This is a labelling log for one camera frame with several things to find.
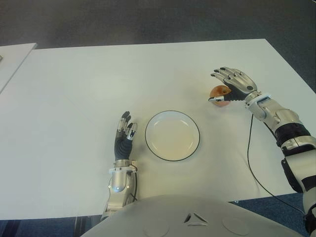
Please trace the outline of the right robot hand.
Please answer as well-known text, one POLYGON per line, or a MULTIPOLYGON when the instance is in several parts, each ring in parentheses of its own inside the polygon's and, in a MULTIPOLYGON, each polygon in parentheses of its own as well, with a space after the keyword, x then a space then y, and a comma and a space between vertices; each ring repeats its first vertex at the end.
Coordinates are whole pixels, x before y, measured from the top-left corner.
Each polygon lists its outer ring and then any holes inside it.
POLYGON ((210 96, 209 102, 244 101, 249 94, 257 91, 255 82, 238 69, 220 67, 215 69, 211 76, 220 80, 231 92, 220 96, 210 96))

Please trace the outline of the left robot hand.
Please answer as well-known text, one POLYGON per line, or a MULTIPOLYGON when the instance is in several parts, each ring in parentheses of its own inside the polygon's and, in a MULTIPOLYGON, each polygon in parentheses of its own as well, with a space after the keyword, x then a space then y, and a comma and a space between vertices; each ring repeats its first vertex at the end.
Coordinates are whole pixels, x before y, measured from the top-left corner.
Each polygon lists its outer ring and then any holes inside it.
POLYGON ((115 161, 128 160, 132 151, 132 142, 138 125, 130 122, 130 119, 130 111, 124 112, 119 119, 114 143, 115 161))

